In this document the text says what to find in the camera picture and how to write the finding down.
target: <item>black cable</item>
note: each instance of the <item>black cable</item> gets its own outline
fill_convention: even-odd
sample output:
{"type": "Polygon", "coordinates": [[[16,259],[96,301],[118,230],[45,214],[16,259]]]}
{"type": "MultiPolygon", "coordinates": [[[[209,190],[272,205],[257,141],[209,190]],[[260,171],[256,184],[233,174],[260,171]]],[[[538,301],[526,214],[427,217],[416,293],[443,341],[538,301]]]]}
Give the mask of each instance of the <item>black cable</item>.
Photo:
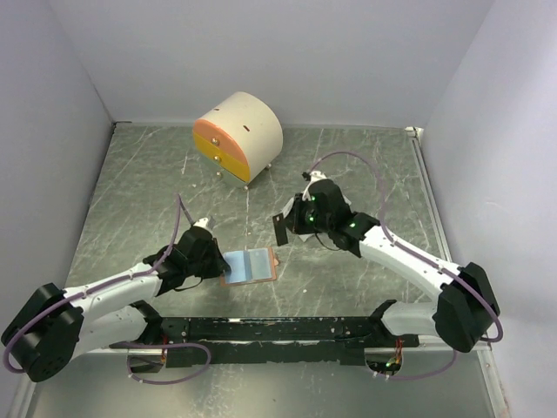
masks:
{"type": "Polygon", "coordinates": [[[193,289],[194,287],[199,286],[199,285],[201,284],[202,281],[203,281],[203,279],[199,279],[199,282],[196,283],[196,284],[193,285],[193,286],[189,286],[189,287],[178,287],[178,288],[174,289],[174,292],[183,292],[184,290],[193,289]]]}
{"type": "Polygon", "coordinates": [[[324,248],[326,248],[327,250],[329,250],[329,251],[340,251],[339,248],[334,249],[334,248],[330,248],[329,246],[326,246],[325,244],[323,244],[323,241],[322,241],[321,238],[317,235],[317,233],[315,233],[315,238],[317,238],[317,241],[319,241],[319,243],[320,243],[324,248]]]}

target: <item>white wall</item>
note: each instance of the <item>white wall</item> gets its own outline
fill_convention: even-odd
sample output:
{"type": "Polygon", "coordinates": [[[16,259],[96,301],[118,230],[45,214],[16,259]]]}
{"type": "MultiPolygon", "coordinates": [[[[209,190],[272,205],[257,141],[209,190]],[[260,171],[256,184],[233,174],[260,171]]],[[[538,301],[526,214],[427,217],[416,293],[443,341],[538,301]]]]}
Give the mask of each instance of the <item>white wall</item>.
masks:
{"type": "Polygon", "coordinates": [[[557,3],[499,0],[426,127],[454,258],[484,266],[514,417],[557,413],[557,3]]]}
{"type": "MultiPolygon", "coordinates": [[[[46,2],[0,3],[0,54],[3,331],[36,287],[64,284],[111,122],[46,2]]],[[[17,380],[0,367],[0,416],[17,380]]]]}
{"type": "Polygon", "coordinates": [[[493,0],[50,0],[115,120],[423,126],[493,0]]]}

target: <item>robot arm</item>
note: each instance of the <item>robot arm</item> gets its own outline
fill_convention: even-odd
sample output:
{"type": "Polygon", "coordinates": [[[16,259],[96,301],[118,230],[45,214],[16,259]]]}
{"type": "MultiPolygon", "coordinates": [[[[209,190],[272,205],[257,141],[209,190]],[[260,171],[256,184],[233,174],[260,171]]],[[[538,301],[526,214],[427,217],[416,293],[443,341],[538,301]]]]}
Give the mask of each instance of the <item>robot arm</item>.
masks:
{"type": "Polygon", "coordinates": [[[286,229],[297,235],[326,233],[341,250],[379,262],[422,290],[432,302],[405,304],[389,300],[376,310],[383,331],[391,335],[439,336],[457,351],[469,352],[493,324],[489,312],[448,273],[462,279],[499,315],[486,272],[469,263],[440,260],[405,242],[378,219],[353,212],[339,187],[322,172],[305,173],[309,185],[285,210],[273,217],[279,246],[288,242],[286,229]],[[422,259],[430,260],[432,267],[422,259]]]}
{"type": "Polygon", "coordinates": [[[11,354],[33,381],[50,378],[73,358],[95,348],[120,341],[152,344],[160,335],[162,318],[145,300],[182,286],[189,276],[209,279],[230,268],[212,236],[212,223],[207,218],[196,222],[152,273],[148,272],[167,247],[123,273],[89,285],[64,290],[52,283],[39,287],[4,331],[2,343],[8,346],[39,314],[77,296],[44,316],[15,343],[11,354]],[[113,283],[117,278],[123,279],[113,283]],[[98,290],[87,293],[92,288],[98,290]]]}

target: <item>floor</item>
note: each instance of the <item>floor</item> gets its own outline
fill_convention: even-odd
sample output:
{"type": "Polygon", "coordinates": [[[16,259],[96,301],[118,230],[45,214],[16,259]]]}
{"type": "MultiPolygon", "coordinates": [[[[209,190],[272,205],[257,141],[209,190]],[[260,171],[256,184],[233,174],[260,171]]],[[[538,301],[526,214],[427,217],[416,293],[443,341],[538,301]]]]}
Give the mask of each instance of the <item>floor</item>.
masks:
{"type": "MultiPolygon", "coordinates": [[[[126,270],[168,244],[175,217],[174,193],[194,218],[212,215],[223,252],[274,246],[271,216],[305,187],[301,172],[330,151],[346,149],[374,159],[386,183],[389,227],[438,255],[433,222],[406,133],[384,128],[286,128],[284,147],[270,171],[249,191],[231,188],[199,161],[190,127],[118,125],[104,162],[67,286],[126,270]]],[[[320,169],[352,201],[376,215],[375,179],[357,159],[335,156],[320,169]]],[[[183,222],[183,231],[187,223],[183,222]]],[[[381,302],[426,301],[422,292],[384,267],[350,253],[331,252],[315,238],[291,236],[275,248],[278,280],[222,287],[206,280],[187,292],[169,292],[153,306],[163,316],[368,315],[381,302]]],[[[186,285],[197,279],[190,278],[186,285]]]]}

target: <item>tabletop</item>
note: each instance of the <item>tabletop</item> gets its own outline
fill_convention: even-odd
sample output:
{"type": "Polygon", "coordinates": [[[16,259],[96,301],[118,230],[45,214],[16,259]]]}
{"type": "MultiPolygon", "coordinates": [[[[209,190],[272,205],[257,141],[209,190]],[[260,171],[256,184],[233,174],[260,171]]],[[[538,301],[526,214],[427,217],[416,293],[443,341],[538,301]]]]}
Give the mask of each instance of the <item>tabletop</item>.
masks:
{"type": "MultiPolygon", "coordinates": [[[[179,192],[194,218],[213,216],[223,252],[273,246],[279,265],[273,282],[222,287],[205,280],[187,292],[169,292],[152,305],[163,316],[369,315],[387,299],[427,301],[408,281],[381,265],[330,251],[315,239],[276,247],[272,215],[305,188],[301,173],[337,150],[357,152],[377,164],[387,194],[386,223],[401,238],[440,254],[411,139],[401,129],[284,129],[284,146],[269,171],[247,191],[211,174],[193,145],[191,127],[119,124],[114,132],[67,286],[120,273],[168,245],[179,192]]],[[[380,196],[370,170],[351,156],[319,167],[352,201],[352,209],[377,215],[380,196]]],[[[188,227],[184,220],[180,232],[188,227]]],[[[185,285],[195,284],[189,278],[185,285]]]]}

